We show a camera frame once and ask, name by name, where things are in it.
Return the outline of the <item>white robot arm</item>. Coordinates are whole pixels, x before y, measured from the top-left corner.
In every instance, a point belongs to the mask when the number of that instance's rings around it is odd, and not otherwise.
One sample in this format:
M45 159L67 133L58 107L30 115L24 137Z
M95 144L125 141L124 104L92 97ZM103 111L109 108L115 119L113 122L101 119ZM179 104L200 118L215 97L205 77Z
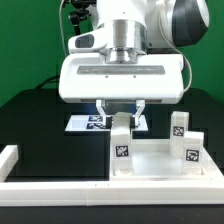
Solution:
M69 39L59 81L67 103L96 104L88 128L109 128L107 103L136 104L136 127L147 103L176 104L189 87L189 65L180 47L194 45L208 30L205 0L95 0L79 5L93 30Z

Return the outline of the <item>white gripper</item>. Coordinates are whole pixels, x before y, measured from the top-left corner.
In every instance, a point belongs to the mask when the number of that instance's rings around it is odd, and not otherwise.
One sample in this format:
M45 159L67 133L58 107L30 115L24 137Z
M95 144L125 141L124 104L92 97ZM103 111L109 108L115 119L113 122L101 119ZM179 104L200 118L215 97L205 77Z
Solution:
M68 42L69 55L60 74L59 94L68 103L93 102L103 117L106 129L112 117L105 112L105 101L136 101L130 127L139 119L148 103L177 103L184 94L183 57L179 54L139 55L135 63L110 64L102 51L106 47L101 31L93 31Z

